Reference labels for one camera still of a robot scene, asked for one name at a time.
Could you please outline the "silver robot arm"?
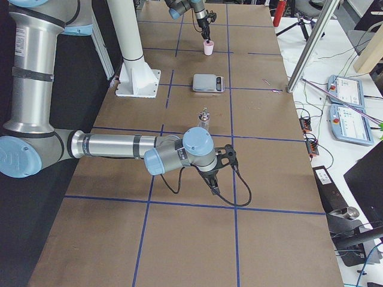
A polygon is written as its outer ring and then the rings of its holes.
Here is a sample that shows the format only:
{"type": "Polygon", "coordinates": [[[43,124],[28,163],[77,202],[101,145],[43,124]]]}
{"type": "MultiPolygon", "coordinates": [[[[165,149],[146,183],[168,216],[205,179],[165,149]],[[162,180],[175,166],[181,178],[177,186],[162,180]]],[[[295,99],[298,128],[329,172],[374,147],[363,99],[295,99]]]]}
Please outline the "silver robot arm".
{"type": "Polygon", "coordinates": [[[198,26],[200,28],[202,38],[207,43],[211,42],[209,25],[216,21],[217,13],[205,9],[205,4],[203,0],[166,0],[165,3],[169,8],[170,16],[174,20],[178,19],[183,14],[188,12],[188,10],[192,9],[197,20],[198,26]]]}
{"type": "Polygon", "coordinates": [[[84,156],[134,158],[144,160],[152,175],[194,167],[212,193],[219,193],[222,156],[201,127],[179,138],[97,135],[50,125],[57,37],[92,33],[90,1],[10,1],[9,14],[16,22],[16,46],[11,118],[1,137],[3,174],[24,178],[84,156]]]}

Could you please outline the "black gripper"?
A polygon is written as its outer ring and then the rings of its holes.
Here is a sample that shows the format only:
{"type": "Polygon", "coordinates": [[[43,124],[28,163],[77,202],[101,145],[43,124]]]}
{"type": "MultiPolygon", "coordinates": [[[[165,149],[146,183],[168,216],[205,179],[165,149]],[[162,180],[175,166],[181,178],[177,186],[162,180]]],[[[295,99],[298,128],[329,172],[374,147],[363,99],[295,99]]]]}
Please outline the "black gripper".
{"type": "Polygon", "coordinates": [[[220,192],[219,186],[218,186],[218,179],[217,179],[217,173],[218,170],[210,170],[207,172],[199,171],[201,177],[206,180],[207,185],[209,186],[212,194],[216,194],[216,192],[220,192]]]}
{"type": "Polygon", "coordinates": [[[199,12],[196,12],[196,20],[198,23],[198,26],[201,28],[201,35],[202,38],[206,41],[210,41],[210,28],[209,24],[214,23],[217,18],[217,13],[213,12],[213,10],[201,10],[199,12]]]}

